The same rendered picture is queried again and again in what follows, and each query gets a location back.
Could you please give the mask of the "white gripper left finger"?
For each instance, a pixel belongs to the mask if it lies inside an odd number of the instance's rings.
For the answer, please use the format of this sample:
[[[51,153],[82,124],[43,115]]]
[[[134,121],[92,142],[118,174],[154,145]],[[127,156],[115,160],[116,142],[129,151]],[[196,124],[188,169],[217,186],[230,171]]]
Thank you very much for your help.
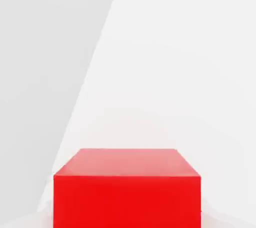
[[[45,202],[38,211],[7,224],[7,228],[53,228],[53,202]]]

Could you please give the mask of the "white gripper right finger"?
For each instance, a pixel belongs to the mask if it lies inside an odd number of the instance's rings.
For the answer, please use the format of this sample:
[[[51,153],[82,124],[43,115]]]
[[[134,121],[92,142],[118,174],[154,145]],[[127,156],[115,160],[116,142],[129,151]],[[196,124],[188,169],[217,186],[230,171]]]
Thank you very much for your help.
[[[245,223],[237,218],[217,212],[203,198],[201,202],[201,228],[245,228]]]

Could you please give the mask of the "small red cube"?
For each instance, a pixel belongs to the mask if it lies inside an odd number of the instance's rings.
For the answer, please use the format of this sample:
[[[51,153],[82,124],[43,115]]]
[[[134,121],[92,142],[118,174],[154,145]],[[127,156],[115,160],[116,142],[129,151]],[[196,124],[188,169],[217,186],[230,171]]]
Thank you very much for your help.
[[[201,228],[201,176],[175,149],[81,149],[53,177],[53,228]]]

